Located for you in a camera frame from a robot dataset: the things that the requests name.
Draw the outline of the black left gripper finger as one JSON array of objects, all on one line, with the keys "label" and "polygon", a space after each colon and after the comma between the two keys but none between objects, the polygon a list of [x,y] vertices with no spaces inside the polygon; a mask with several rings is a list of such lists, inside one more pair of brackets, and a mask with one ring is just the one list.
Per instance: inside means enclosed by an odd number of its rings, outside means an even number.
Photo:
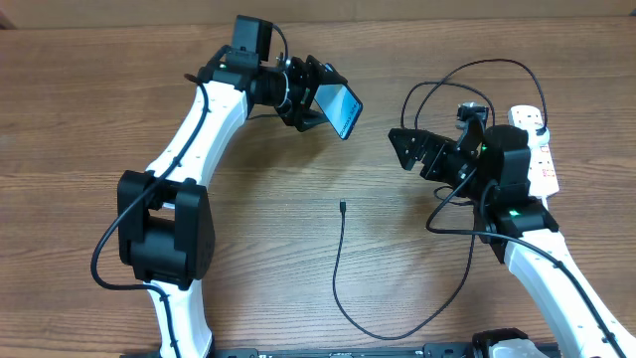
[{"label": "black left gripper finger", "polygon": [[346,85],[348,83],[348,80],[330,64],[323,64],[312,55],[307,56],[306,64],[312,86]]},{"label": "black left gripper finger", "polygon": [[326,122],[328,118],[322,111],[307,109],[296,115],[295,127],[299,132],[304,132]]}]

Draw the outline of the blue screen smartphone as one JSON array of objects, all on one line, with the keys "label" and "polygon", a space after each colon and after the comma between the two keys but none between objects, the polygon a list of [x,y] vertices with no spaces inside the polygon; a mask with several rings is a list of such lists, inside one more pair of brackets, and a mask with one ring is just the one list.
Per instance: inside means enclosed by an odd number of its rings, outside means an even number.
[{"label": "blue screen smartphone", "polygon": [[348,85],[321,85],[314,99],[342,140],[347,140],[363,111],[363,103]]}]

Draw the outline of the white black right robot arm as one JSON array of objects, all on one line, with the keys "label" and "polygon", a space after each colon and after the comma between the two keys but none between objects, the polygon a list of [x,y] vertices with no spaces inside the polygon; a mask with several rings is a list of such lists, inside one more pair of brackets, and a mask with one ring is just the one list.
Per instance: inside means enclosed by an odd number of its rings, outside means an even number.
[{"label": "white black right robot arm", "polygon": [[523,285],[564,356],[634,356],[634,336],[577,267],[556,219],[530,194],[527,131],[469,124],[457,140],[407,128],[391,129],[388,138],[403,169],[421,162],[421,177],[473,202],[469,235],[489,245]]}]

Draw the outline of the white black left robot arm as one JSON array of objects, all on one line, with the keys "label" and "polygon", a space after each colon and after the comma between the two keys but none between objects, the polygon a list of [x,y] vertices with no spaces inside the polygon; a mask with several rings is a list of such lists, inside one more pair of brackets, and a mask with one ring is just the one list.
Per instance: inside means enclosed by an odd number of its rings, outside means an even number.
[{"label": "white black left robot arm", "polygon": [[[126,171],[117,185],[117,217],[96,245],[93,280],[108,290],[145,290],[158,318],[158,357],[212,357],[202,280],[214,255],[215,230],[208,188],[234,134],[257,105],[303,132],[330,123],[340,139],[351,135],[363,104],[335,68],[283,52],[267,65],[279,27],[239,15],[232,40],[188,81],[197,87],[175,136],[144,171]],[[132,267],[129,286],[100,277],[98,258],[111,235],[121,261]]]}]

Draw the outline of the white plug adapter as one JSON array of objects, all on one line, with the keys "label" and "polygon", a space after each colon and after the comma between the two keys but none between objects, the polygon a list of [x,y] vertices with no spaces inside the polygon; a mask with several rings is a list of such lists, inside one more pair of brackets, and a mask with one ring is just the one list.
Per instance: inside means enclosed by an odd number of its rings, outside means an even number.
[{"label": "white plug adapter", "polygon": [[551,133],[547,127],[539,126],[537,128],[528,127],[526,131],[529,134],[528,146],[536,148],[548,145],[551,139]]}]

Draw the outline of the white power strip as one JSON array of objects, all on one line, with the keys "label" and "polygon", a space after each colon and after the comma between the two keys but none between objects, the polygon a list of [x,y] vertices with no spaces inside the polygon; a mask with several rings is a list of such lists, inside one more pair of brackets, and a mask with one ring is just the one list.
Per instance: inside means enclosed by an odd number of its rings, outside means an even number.
[{"label": "white power strip", "polygon": [[[530,105],[515,105],[511,107],[508,111],[508,120],[511,125],[525,131],[528,127],[537,128],[544,124],[541,111]],[[529,195],[547,199],[547,197],[557,193],[559,190],[550,147],[545,145],[530,149],[531,162],[528,179],[531,184]]]}]

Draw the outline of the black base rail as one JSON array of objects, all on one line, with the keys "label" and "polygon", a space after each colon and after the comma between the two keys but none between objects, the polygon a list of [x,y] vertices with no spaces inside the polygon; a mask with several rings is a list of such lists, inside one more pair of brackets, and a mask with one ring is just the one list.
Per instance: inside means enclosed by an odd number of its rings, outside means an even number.
[{"label": "black base rail", "polygon": [[216,350],[214,358],[469,358],[476,357],[470,342],[427,343],[417,348],[258,351]]}]

